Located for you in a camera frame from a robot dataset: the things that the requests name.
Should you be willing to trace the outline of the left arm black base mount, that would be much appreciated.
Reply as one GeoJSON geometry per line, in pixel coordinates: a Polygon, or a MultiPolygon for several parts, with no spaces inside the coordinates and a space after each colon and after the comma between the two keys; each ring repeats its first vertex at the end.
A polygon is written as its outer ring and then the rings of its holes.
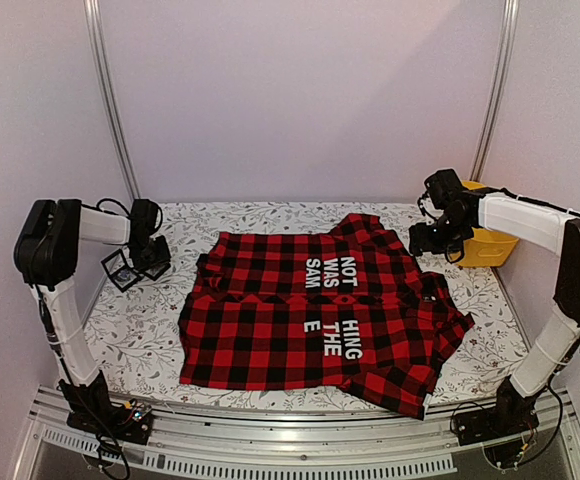
{"type": "Polygon", "coordinates": [[[123,442],[148,444],[153,414],[140,413],[134,406],[113,404],[102,374],[89,385],[73,385],[60,380],[59,388],[69,404],[69,427],[123,442]]]}

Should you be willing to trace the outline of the red black plaid shirt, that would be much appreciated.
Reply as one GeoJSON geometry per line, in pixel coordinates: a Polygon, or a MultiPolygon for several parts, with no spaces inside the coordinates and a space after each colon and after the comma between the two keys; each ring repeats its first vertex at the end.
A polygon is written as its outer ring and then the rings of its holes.
{"type": "Polygon", "coordinates": [[[196,267],[178,322],[184,385],[330,386],[422,419],[474,324],[444,276],[422,270],[371,214],[325,233],[223,232],[196,267]]]}

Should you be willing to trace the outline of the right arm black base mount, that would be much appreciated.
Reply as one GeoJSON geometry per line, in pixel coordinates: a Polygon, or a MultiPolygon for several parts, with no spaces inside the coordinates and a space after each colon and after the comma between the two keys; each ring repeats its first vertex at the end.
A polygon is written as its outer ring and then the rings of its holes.
{"type": "Polygon", "coordinates": [[[505,379],[493,407],[454,413],[450,429],[461,446],[487,442],[530,431],[539,426],[535,405],[540,393],[523,397],[505,379]]]}

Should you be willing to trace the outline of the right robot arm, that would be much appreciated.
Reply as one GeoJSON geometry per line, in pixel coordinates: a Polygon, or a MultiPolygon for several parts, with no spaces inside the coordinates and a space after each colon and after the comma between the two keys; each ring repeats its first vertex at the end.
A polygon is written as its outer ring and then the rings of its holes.
{"type": "Polygon", "coordinates": [[[504,187],[468,188],[452,169],[432,173],[423,183],[426,221],[409,230],[410,252],[444,256],[456,262],[467,255],[476,230],[502,233],[520,241],[523,255],[506,268],[509,278],[526,275],[525,299],[545,294],[532,344],[503,380],[487,427],[507,436],[526,411],[570,363],[580,347],[580,211],[514,193],[504,187]]]}

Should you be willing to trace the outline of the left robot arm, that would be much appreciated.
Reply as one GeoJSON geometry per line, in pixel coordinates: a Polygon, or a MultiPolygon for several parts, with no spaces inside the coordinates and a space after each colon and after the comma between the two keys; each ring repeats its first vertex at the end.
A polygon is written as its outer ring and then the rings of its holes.
{"type": "Polygon", "coordinates": [[[36,298],[39,316],[61,372],[61,389],[74,412],[98,434],[118,426],[106,380],[87,345],[76,305],[74,279],[82,242],[114,247],[101,265],[121,292],[144,279],[155,281],[170,267],[171,254],[160,234],[161,207],[138,199],[115,213],[78,199],[37,200],[15,243],[13,258],[36,298]]]}

